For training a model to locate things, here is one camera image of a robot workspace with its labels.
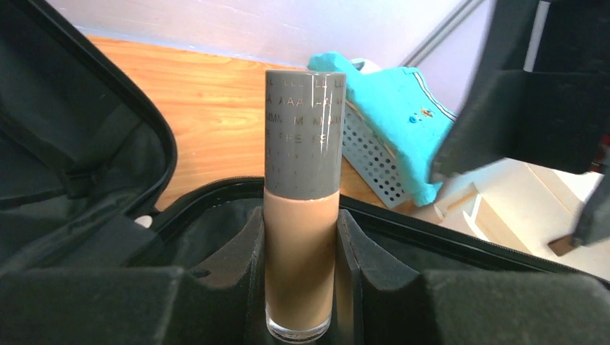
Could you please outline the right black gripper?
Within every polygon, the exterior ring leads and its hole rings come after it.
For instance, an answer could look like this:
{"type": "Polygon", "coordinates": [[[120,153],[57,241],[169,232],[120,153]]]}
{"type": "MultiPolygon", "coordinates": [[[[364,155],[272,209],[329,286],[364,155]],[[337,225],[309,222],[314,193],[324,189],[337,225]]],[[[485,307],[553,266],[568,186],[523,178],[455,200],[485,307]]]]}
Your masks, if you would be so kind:
{"type": "Polygon", "coordinates": [[[504,158],[586,173],[608,122],[609,3],[497,1],[468,96],[429,179],[504,158]]]}

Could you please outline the light blue plastic basket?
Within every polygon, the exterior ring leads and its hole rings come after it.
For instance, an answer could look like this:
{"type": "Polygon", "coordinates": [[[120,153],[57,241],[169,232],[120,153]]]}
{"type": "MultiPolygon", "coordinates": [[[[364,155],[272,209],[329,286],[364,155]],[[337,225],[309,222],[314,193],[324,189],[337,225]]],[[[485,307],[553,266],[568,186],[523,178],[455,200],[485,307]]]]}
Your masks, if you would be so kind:
{"type": "Polygon", "coordinates": [[[410,200],[390,149],[374,133],[365,117],[351,104],[345,106],[342,153],[386,208],[410,200]]]}

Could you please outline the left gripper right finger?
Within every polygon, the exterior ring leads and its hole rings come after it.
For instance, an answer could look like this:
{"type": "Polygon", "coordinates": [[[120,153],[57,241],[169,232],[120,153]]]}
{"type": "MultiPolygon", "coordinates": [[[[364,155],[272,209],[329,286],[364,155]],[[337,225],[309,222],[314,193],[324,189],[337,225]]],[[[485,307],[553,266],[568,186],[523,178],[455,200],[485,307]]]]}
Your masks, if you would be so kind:
{"type": "Polygon", "coordinates": [[[337,344],[607,344],[609,291],[578,274],[417,272],[337,222],[337,344]]]}

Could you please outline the black ribbed hard-shell suitcase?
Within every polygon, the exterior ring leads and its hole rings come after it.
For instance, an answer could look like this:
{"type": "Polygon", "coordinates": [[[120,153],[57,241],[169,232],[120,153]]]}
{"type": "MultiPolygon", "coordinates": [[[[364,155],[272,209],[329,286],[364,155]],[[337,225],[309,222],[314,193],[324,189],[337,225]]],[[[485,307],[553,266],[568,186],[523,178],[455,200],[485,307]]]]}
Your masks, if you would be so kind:
{"type": "MultiPolygon", "coordinates": [[[[177,163],[150,99],[46,1],[1,3],[1,279],[29,270],[180,267],[240,233],[262,178],[212,183],[153,216],[177,163]]],[[[417,272],[578,274],[342,197],[364,234],[417,272]]]]}

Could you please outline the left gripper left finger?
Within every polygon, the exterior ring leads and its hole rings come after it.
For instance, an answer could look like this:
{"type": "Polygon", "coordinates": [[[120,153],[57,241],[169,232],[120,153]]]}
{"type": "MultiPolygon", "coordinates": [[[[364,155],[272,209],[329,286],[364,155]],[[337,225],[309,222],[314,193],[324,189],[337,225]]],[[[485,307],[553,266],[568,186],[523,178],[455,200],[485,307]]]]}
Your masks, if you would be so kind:
{"type": "Polygon", "coordinates": [[[242,231],[193,270],[29,270],[1,279],[3,344],[264,344],[264,231],[242,231]]]}

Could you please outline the teal garment with logo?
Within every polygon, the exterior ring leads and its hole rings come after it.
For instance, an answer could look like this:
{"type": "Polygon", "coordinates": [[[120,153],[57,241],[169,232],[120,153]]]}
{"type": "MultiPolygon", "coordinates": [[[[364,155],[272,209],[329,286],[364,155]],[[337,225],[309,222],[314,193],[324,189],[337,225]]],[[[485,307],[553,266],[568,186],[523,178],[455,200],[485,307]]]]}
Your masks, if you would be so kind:
{"type": "Polygon", "coordinates": [[[347,103],[394,154],[405,194],[416,206],[433,203],[441,183],[428,181],[431,161],[456,116],[433,96],[423,73],[414,67],[382,69],[338,52],[313,55],[307,67],[346,74],[347,103]]]}

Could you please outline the white three-drawer storage unit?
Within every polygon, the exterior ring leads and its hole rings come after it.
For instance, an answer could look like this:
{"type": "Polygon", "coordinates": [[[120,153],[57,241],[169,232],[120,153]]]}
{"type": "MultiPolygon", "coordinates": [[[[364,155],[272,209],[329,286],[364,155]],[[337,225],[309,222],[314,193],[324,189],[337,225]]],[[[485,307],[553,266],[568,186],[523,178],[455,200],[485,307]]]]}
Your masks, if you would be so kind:
{"type": "Polygon", "coordinates": [[[552,240],[568,235],[602,179],[504,159],[443,184],[437,200],[411,216],[487,242],[609,279],[609,241],[558,256],[552,240]]]}

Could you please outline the white egg-shaped bottle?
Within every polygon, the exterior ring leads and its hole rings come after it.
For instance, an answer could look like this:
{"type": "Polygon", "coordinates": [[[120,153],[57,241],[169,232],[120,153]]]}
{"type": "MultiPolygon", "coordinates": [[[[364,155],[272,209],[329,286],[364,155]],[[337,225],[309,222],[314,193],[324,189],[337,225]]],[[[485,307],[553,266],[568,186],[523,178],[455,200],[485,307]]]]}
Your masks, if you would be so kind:
{"type": "Polygon", "coordinates": [[[149,229],[153,223],[153,218],[149,215],[139,216],[134,220],[134,222],[145,229],[149,229]]]}

